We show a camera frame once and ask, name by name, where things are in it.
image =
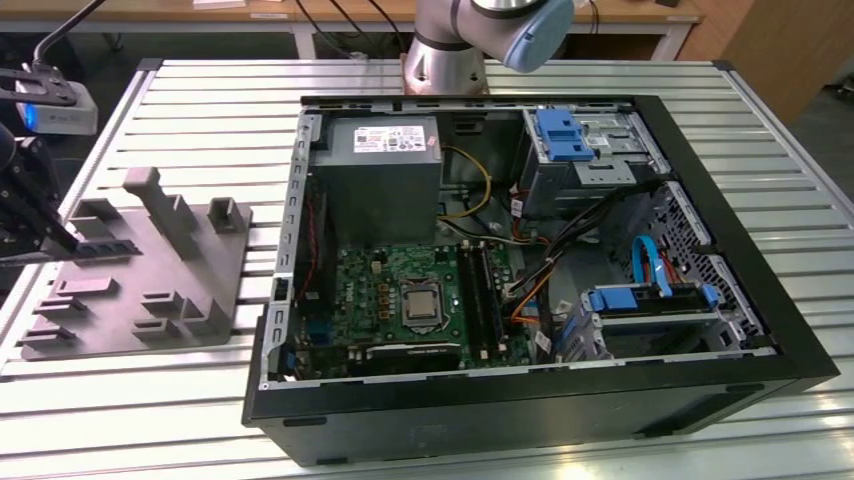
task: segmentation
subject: aluminum table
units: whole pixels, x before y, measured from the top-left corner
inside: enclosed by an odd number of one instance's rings
[[[302,95],[399,94],[397,61],[166,61],[131,82],[72,187],[138,205],[124,170],[161,168],[191,203],[254,209],[227,345],[26,362],[15,341],[55,275],[28,267],[0,312],[0,477],[249,479],[768,478],[854,471],[854,208],[734,72],[710,63],[560,62],[497,94],[660,95],[842,375],[694,435],[303,469],[241,425],[253,332],[271,286]]]

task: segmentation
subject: gray robot arm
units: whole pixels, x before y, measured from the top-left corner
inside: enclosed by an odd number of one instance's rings
[[[483,92],[483,53],[527,73],[554,54],[573,23],[572,0],[419,0],[406,60],[422,95]]]

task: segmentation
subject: table leg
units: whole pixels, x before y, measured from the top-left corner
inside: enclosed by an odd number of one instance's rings
[[[653,53],[652,60],[658,61],[673,61],[677,59],[677,55],[680,55],[680,50],[682,49],[682,44],[685,44],[685,39],[689,36],[689,32],[692,31],[690,23],[676,23],[670,26],[668,33],[662,36],[658,41],[658,46],[656,47],[656,52]]]

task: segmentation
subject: ram slot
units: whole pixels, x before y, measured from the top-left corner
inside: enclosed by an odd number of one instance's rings
[[[466,313],[466,330],[469,333],[469,350],[475,360],[487,360],[489,350],[483,334],[483,315],[477,278],[479,276],[475,253],[463,245],[457,249],[457,268],[459,271],[463,311]]]
[[[478,288],[482,303],[482,322],[483,328],[491,335],[487,343],[493,351],[505,352],[505,327],[502,325],[502,310],[498,303],[498,290],[495,288],[495,279],[493,276],[493,266],[490,265],[490,249],[481,245],[475,250],[475,262],[478,264]]]

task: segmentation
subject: blue plastic clip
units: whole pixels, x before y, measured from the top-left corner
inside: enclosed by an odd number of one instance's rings
[[[704,283],[701,290],[706,297],[706,301],[709,302],[709,306],[712,308],[716,308],[721,303],[721,297],[718,296],[718,289],[714,287],[714,285]]]
[[[636,310],[638,308],[638,301],[636,300],[636,294],[632,293],[632,288],[604,288],[600,292],[602,293],[602,299],[609,309]]]
[[[584,140],[585,127],[568,109],[537,110],[537,121],[553,162],[589,162],[597,158]]]
[[[590,295],[588,295],[588,298],[590,298],[590,308],[593,308],[594,312],[605,310],[605,299],[602,298],[600,290],[593,290]]]

